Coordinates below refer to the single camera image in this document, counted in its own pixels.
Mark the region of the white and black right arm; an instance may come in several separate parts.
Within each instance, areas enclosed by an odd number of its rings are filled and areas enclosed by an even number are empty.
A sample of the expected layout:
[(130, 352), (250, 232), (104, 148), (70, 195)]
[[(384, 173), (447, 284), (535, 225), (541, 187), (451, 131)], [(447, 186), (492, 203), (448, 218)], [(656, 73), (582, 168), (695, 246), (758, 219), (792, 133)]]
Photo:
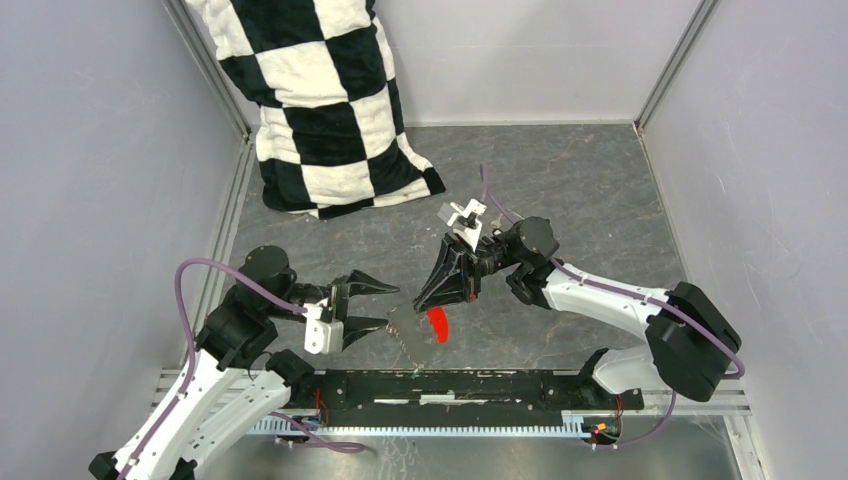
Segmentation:
[(576, 313), (636, 337), (639, 346), (600, 349), (584, 364), (577, 392), (591, 408), (628, 390), (655, 386), (707, 402), (723, 379), (743, 374), (739, 334), (698, 286), (681, 281), (663, 289), (613, 281), (560, 262), (554, 256), (558, 248), (549, 220), (540, 217), (520, 220), (476, 245), (455, 229), (442, 238), (413, 309), (471, 303), (483, 278), (509, 269), (506, 284), (521, 303)]

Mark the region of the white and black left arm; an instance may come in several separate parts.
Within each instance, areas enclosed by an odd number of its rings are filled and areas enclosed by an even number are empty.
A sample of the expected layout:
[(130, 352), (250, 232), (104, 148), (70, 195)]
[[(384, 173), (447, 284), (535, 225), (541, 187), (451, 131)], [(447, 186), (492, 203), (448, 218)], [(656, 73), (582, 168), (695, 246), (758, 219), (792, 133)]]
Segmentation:
[(125, 445), (94, 457), (89, 471), (96, 479), (201, 478), (260, 420), (313, 397), (313, 367), (291, 350), (267, 350), (278, 336), (275, 318), (304, 324), (308, 353), (340, 353), (387, 325), (380, 318), (350, 316), (351, 297), (399, 290), (360, 270), (326, 286), (300, 283), (282, 248), (260, 246), (239, 269), (211, 259), (184, 261), (175, 274), (177, 296), (183, 271), (193, 264), (230, 274), (236, 282), (199, 332), (183, 327), (187, 364)]

